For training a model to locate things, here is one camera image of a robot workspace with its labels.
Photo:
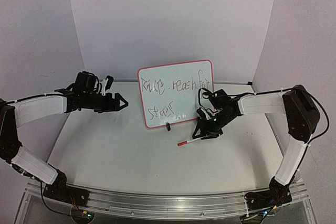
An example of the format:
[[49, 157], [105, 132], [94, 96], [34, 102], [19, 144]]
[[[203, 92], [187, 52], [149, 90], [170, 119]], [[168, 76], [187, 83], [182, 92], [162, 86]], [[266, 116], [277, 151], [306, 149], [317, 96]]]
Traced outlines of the whiteboard marker silver body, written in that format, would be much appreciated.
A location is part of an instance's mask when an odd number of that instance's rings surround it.
[[187, 142], [187, 144], [188, 144], [188, 143], [195, 142], [195, 141], [197, 141], [197, 140], [200, 140], [200, 138], [191, 138], [191, 139], [189, 139], [189, 140], [185, 140], [185, 141], [182, 141], [182, 142]]

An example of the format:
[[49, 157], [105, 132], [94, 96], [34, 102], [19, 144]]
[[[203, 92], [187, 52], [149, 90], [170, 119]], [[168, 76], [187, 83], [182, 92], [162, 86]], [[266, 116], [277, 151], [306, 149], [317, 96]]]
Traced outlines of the pink framed whiteboard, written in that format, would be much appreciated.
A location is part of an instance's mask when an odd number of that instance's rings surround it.
[[214, 91], [213, 64], [197, 60], [138, 70], [145, 126], [165, 127], [195, 120], [198, 91]]

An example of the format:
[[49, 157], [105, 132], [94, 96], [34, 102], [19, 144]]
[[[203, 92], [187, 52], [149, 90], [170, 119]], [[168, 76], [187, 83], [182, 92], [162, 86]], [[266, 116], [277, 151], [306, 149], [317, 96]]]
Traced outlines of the red marker cap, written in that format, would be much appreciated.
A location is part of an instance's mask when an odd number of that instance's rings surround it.
[[181, 143], [178, 143], [177, 146], [180, 147], [180, 146], [183, 146], [185, 144], [187, 144], [187, 142], [181, 142]]

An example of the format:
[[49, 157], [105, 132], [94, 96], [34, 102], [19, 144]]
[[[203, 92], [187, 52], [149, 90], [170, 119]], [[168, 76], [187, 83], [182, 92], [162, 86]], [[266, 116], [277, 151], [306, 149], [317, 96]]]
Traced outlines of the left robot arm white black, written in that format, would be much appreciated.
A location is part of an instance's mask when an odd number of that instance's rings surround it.
[[46, 150], [66, 115], [81, 110], [95, 113], [119, 112], [129, 103], [109, 90], [112, 76], [103, 79], [82, 71], [66, 88], [12, 101], [1, 100], [1, 160], [24, 177], [47, 188], [42, 194], [65, 201], [74, 196], [67, 176], [48, 164]]

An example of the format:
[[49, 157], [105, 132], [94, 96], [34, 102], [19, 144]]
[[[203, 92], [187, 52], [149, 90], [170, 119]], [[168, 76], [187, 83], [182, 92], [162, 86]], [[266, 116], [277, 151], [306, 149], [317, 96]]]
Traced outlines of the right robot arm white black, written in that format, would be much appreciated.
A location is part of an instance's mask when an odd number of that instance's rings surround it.
[[285, 202], [288, 187], [307, 152], [313, 134], [320, 121], [320, 112], [312, 96], [302, 85], [283, 91], [262, 93], [242, 93], [229, 95], [223, 89], [210, 92], [201, 88], [199, 98], [208, 100], [213, 106], [197, 109], [197, 124], [192, 134], [193, 140], [218, 138], [223, 127], [234, 119], [252, 114], [283, 114], [288, 125], [289, 142], [269, 189], [259, 199], [268, 199], [272, 204]]

